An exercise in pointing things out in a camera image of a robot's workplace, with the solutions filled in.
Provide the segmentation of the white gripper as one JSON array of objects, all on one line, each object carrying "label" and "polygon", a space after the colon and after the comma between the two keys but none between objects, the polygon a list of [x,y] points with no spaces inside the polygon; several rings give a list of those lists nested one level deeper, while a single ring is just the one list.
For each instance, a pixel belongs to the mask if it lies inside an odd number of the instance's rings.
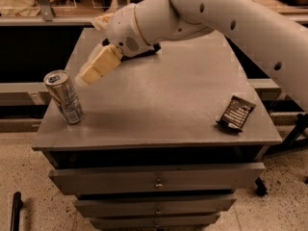
[{"label": "white gripper", "polygon": [[129,55],[129,50],[126,46],[119,46],[118,44],[124,42],[127,38],[135,39],[141,47],[151,46],[140,33],[135,8],[135,4],[130,4],[114,14],[106,13],[91,20],[92,26],[97,31],[105,33],[112,44],[106,46],[97,44],[93,48],[88,60],[75,77],[75,83],[78,86],[92,85],[119,66],[123,55]]}]

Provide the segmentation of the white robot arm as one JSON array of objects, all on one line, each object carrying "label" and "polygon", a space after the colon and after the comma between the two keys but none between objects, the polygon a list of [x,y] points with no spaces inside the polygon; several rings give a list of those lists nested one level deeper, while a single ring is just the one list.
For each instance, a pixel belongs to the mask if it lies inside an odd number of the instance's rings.
[{"label": "white robot arm", "polygon": [[308,110],[308,29],[251,0],[143,0],[92,25],[98,45],[75,77],[88,86],[162,41],[194,39],[217,30],[237,45],[304,111]]}]

